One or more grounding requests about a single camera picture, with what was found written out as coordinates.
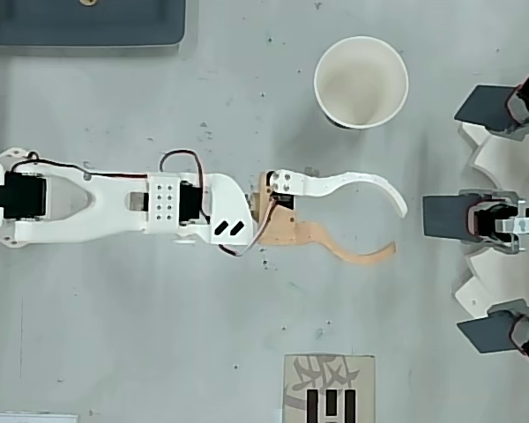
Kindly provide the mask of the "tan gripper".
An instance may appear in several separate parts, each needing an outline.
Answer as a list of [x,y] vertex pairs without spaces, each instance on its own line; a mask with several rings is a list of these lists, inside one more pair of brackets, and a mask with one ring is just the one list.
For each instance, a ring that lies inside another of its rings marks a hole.
[[371,265],[393,256],[396,243],[368,254],[356,254],[342,248],[317,222],[296,222],[294,196],[326,197],[337,189],[353,183],[366,183],[380,189],[392,202],[396,213],[407,215],[405,199],[385,178],[377,174],[345,172],[326,177],[315,177],[286,169],[264,171],[256,190],[249,196],[252,218],[265,229],[258,242],[267,246],[295,246],[317,243],[347,263]]

